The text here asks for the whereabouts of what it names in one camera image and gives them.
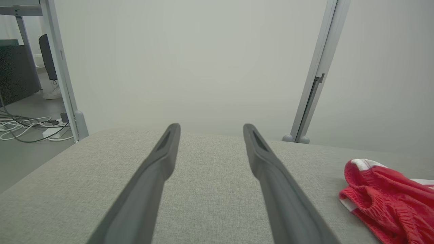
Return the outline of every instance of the gray floor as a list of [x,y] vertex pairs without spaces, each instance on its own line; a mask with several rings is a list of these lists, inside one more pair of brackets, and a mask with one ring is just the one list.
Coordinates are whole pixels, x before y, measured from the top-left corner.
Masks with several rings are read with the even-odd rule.
[[[51,87],[46,73],[39,74],[39,79],[43,88]],[[51,116],[52,119],[59,119],[60,113],[65,112],[62,98],[46,100],[42,97],[42,91],[9,104],[6,109],[13,115],[32,118]],[[42,132],[43,130],[30,129],[20,139],[38,140],[42,138]],[[70,130],[62,138],[69,136],[72,136]],[[73,144],[74,139],[63,142],[44,140],[35,143],[23,143],[17,140],[0,141],[0,193]]]

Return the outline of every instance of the white partition panel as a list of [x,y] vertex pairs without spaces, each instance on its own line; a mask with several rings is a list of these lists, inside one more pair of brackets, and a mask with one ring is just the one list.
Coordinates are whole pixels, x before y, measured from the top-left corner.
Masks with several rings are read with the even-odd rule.
[[89,133],[291,129],[326,0],[56,1]]
[[434,156],[434,1],[353,0],[311,144]]

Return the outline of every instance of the shoe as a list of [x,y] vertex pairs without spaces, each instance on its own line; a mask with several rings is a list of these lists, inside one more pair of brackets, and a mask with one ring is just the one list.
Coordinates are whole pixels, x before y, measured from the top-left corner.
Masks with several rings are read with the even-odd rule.
[[57,85],[54,90],[50,93],[44,93],[42,95],[43,98],[45,99],[57,99],[57,98],[61,98],[62,97],[62,93],[60,92],[60,87],[59,85]]

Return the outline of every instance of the red garment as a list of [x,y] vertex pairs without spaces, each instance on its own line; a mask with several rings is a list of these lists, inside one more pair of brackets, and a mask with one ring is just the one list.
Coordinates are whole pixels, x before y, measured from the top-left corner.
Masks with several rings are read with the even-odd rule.
[[434,244],[434,180],[408,179],[375,161],[345,165],[339,199],[385,244]]

